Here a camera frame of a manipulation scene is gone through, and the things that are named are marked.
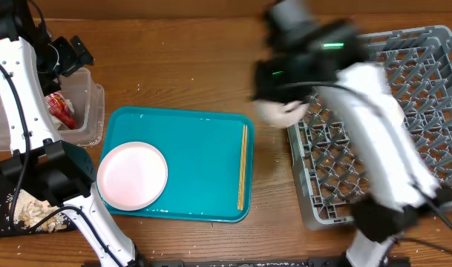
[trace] snack package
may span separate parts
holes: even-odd
[[[73,119],[73,108],[69,100],[64,99],[60,92],[55,92],[45,97],[49,107],[49,113],[73,130],[76,122]]]

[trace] white plate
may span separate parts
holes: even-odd
[[[108,152],[97,172],[97,188],[109,205],[135,211],[153,203],[168,180],[163,155],[144,142],[128,142]]]

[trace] green led indicator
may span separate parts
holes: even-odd
[[[322,44],[321,47],[324,49],[339,49],[344,46],[344,43],[329,43],[329,44]]]
[[[283,71],[275,71],[274,73],[272,73],[273,76],[280,76],[282,75],[284,72]]]

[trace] wooden chopstick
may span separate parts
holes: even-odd
[[[243,201],[245,194],[245,182],[246,182],[246,158],[247,158],[247,126],[242,128],[242,150],[240,154],[240,178],[239,178],[239,197],[238,197],[238,210],[243,210]]]

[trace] teal tray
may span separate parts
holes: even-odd
[[[238,210],[243,126],[248,127],[243,210]],[[168,182],[148,207],[112,214],[178,220],[236,223],[250,209],[254,125],[246,116],[230,113],[123,107],[108,123],[102,159],[116,146],[146,142],[168,164]]]

